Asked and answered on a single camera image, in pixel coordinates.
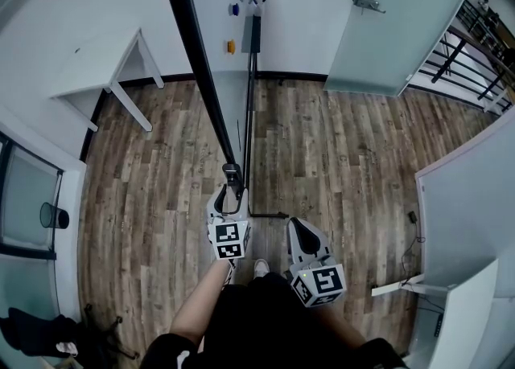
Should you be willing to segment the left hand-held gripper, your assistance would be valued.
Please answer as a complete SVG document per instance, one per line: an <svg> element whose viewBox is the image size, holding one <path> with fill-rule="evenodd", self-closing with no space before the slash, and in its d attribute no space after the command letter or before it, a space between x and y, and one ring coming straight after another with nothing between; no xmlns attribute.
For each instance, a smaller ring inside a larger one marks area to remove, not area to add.
<svg viewBox="0 0 515 369"><path fill-rule="evenodd" d="M235 260L245 257L250 240L249 193L244 189L238 201L236 220L225 220L223 216L227 185L223 184L213 192L206 206L208 238L218 260Z"/></svg>

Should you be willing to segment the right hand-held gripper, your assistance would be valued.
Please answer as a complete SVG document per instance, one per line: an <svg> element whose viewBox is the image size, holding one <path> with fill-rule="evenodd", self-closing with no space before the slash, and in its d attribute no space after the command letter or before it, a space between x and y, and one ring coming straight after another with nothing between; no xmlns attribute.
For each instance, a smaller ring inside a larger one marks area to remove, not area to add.
<svg viewBox="0 0 515 369"><path fill-rule="evenodd" d="M319 254L328 254L326 234L297 217L288 220L287 231L293 261L304 261L290 266L290 286L301 303L312 308L344 296L347 285L343 265L337 264L332 255L315 259Z"/></svg>

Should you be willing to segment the black-framed rolling whiteboard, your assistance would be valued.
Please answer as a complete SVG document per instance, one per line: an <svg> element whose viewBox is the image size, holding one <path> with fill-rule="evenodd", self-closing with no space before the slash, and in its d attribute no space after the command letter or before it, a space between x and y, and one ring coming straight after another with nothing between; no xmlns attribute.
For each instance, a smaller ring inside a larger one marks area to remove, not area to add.
<svg viewBox="0 0 515 369"><path fill-rule="evenodd" d="M262 17L245 16L249 0L169 0L180 37L217 140L234 194L249 190L253 107ZM229 15L238 3L240 14ZM234 39L234 55L225 41Z"/></svg>

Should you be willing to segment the person's left forearm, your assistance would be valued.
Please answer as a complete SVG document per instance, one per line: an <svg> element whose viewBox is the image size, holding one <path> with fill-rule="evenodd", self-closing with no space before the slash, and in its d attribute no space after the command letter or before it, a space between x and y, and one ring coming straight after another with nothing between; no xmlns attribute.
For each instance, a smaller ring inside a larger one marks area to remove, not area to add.
<svg viewBox="0 0 515 369"><path fill-rule="evenodd" d="M232 266L215 260L172 320L170 332L200 346Z"/></svg>

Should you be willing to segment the person's right forearm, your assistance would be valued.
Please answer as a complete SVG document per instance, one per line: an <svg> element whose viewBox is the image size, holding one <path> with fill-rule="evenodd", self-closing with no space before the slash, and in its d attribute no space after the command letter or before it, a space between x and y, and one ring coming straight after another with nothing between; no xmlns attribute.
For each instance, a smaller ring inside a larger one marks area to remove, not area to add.
<svg viewBox="0 0 515 369"><path fill-rule="evenodd" d="M318 306L313 314L323 332L332 341L344 346L349 353L355 354L366 344L365 337L344 318L336 304Z"/></svg>

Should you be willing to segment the person's black clothing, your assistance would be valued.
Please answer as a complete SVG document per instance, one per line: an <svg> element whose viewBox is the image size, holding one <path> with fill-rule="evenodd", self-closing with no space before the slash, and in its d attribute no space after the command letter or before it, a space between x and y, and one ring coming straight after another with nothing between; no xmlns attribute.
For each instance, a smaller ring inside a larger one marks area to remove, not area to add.
<svg viewBox="0 0 515 369"><path fill-rule="evenodd" d="M352 349L303 306L277 273L226 286L204 349L177 334L149 346L140 369L407 369L383 338Z"/></svg>

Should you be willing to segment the white standing desk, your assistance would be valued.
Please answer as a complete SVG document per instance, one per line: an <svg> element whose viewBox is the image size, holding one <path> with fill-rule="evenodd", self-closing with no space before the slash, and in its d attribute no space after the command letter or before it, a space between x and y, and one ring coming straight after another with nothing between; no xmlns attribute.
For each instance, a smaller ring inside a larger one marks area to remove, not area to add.
<svg viewBox="0 0 515 369"><path fill-rule="evenodd" d="M459 283L435 284L420 274L371 290L373 297L405 290L426 302L417 305L410 347L403 358L409 369L469 369L488 323L497 270L494 260ZM435 338L441 311L443 324Z"/></svg>

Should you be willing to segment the black mesh wastebasket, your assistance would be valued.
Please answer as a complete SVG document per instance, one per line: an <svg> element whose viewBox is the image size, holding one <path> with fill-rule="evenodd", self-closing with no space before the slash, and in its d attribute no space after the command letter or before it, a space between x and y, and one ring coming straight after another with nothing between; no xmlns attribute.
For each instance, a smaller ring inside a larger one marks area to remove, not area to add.
<svg viewBox="0 0 515 369"><path fill-rule="evenodd" d="M64 209L45 202L39 211L39 221L43 228L67 229L70 218L68 212Z"/></svg>

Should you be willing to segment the small white table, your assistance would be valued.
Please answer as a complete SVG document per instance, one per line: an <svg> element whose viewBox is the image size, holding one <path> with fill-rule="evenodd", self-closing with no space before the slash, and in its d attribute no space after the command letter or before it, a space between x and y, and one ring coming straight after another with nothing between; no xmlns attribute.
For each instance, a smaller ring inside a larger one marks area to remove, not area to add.
<svg viewBox="0 0 515 369"><path fill-rule="evenodd" d="M153 129L152 124L130 99L118 79L134 49L139 51L144 67L158 88L163 88L163 79L143 37L142 29L131 27L98 35L80 44L59 69L44 97L60 102L74 113L88 129L96 132L98 131L97 125L70 103L67 96L102 89L113 93L136 122L145 131L150 132Z"/></svg>

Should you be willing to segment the black-framed window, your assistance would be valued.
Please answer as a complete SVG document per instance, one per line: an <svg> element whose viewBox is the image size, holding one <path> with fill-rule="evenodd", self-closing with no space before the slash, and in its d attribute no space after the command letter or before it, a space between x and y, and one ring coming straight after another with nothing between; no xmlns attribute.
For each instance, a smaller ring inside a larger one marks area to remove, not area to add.
<svg viewBox="0 0 515 369"><path fill-rule="evenodd" d="M55 260L55 232L39 211L58 207L64 171L0 132L0 254Z"/></svg>

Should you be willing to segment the white marker holder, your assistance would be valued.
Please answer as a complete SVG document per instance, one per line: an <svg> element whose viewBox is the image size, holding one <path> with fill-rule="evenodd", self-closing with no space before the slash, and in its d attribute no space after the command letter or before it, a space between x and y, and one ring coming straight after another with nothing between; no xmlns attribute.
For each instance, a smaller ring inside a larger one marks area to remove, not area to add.
<svg viewBox="0 0 515 369"><path fill-rule="evenodd" d="M262 17L265 13L267 0L249 0L245 6L245 16Z"/></svg>

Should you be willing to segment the black garment with print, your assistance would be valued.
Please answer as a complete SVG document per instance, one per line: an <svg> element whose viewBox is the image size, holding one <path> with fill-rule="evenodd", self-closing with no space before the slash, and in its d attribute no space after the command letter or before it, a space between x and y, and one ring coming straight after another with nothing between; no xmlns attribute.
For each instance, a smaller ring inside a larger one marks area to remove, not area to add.
<svg viewBox="0 0 515 369"><path fill-rule="evenodd" d="M30 357L67 357L57 345L72 343L78 347L77 328L75 321L62 314L46 320L12 307L8 309L7 318L0 318L0 331L7 343Z"/></svg>

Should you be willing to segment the frosted glass door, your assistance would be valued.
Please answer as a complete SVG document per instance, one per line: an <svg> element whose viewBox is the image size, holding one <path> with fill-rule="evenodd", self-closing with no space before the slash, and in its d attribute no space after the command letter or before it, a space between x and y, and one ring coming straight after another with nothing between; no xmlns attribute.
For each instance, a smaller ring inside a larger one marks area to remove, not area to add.
<svg viewBox="0 0 515 369"><path fill-rule="evenodd" d="M464 0L376 1L385 14L352 4L325 90L400 95Z"/></svg>

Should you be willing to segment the black metal railing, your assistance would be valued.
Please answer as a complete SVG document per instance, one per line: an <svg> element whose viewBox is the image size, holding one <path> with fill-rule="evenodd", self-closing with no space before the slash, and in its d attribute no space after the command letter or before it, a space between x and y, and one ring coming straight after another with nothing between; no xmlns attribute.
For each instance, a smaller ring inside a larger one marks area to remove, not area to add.
<svg viewBox="0 0 515 369"><path fill-rule="evenodd" d="M464 0L409 86L500 116L515 106L515 34Z"/></svg>

